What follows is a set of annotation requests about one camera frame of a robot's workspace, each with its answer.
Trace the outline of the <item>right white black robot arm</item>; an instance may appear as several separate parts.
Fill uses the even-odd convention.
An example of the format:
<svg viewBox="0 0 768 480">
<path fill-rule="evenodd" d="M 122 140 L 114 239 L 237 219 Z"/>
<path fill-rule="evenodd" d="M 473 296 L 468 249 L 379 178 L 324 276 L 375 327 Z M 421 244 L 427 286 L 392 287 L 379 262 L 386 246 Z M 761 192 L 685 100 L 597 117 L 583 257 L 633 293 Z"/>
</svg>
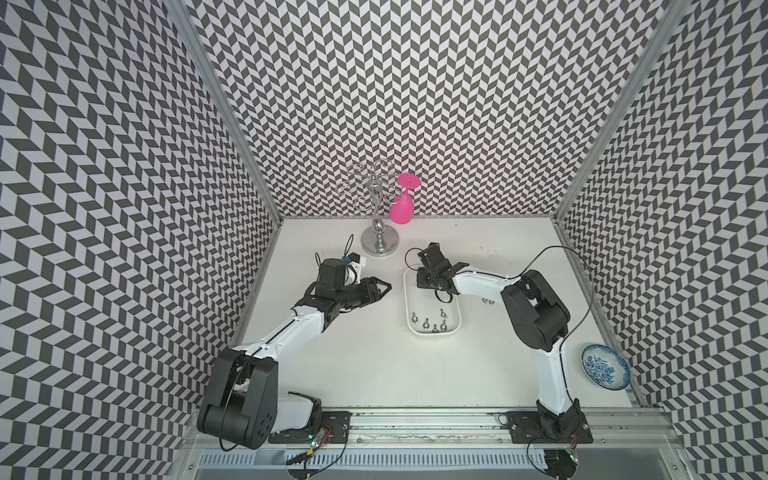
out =
<svg viewBox="0 0 768 480">
<path fill-rule="evenodd" d="M 419 288 L 503 304 L 514 333 L 533 352 L 541 426 L 572 429 L 581 411 L 568 386 L 562 355 L 571 314 L 543 274 L 527 268 L 510 276 L 482 271 L 466 262 L 453 264 L 437 242 L 421 249 L 418 258 Z"/>
</svg>

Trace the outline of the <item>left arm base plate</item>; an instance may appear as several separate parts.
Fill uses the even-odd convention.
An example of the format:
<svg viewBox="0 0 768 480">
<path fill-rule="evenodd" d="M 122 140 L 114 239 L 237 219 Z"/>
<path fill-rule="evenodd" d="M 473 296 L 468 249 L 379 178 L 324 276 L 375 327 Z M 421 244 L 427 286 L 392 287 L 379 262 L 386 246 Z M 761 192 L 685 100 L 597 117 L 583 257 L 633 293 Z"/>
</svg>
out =
<svg viewBox="0 0 768 480">
<path fill-rule="evenodd" d="M 323 432 L 330 432 L 329 443 L 345 444 L 349 436 L 351 412 L 344 410 L 323 410 L 319 417 L 310 421 L 303 429 L 291 429 L 273 433 L 269 436 L 270 444 L 306 445 L 320 438 Z"/>
</svg>

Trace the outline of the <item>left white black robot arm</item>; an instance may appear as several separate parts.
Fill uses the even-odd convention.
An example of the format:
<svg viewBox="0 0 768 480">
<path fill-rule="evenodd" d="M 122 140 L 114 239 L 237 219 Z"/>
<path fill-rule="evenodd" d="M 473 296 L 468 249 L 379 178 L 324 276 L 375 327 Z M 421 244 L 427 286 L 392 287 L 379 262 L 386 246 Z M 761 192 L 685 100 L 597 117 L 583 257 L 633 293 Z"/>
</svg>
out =
<svg viewBox="0 0 768 480">
<path fill-rule="evenodd" d="M 322 401 L 280 393 L 279 365 L 324 333 L 341 314 L 383 299 L 392 285 L 362 275 L 363 261 L 330 258 L 286 319 L 255 343 L 224 349 L 215 360 L 196 421 L 197 430 L 234 446 L 260 448 L 287 434 L 316 438 Z"/>
</svg>

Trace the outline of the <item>white rectangular storage tray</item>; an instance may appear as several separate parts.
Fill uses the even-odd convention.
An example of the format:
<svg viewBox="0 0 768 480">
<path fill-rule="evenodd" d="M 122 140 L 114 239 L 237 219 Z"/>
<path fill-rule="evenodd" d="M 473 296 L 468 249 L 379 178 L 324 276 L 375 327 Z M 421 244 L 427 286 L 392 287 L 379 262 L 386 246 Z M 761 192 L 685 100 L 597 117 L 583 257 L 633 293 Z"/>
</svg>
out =
<svg viewBox="0 0 768 480">
<path fill-rule="evenodd" d="M 420 289 L 416 285 L 416 272 L 407 269 L 403 273 L 403 291 L 405 298 L 406 322 L 410 331 L 417 337 L 441 338 L 455 334 L 462 326 L 463 318 L 456 298 L 451 298 L 446 303 L 438 299 L 436 291 Z M 443 309 L 447 318 L 441 318 L 440 309 Z M 418 322 L 410 321 L 412 312 L 418 316 Z M 430 329 L 422 328 L 423 322 L 428 319 Z M 440 325 L 445 322 L 447 331 L 441 332 Z"/>
</svg>

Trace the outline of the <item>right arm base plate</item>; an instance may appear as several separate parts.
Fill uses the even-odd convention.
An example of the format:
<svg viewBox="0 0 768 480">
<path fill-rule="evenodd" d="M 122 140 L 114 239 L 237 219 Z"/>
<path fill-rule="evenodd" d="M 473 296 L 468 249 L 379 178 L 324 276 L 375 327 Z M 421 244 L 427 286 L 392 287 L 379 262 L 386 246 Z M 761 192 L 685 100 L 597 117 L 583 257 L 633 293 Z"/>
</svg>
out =
<svg viewBox="0 0 768 480">
<path fill-rule="evenodd" d="M 508 411 L 501 415 L 514 444 L 529 442 L 588 445 L 594 442 L 586 416 L 576 409 L 561 415 L 533 410 Z"/>
</svg>

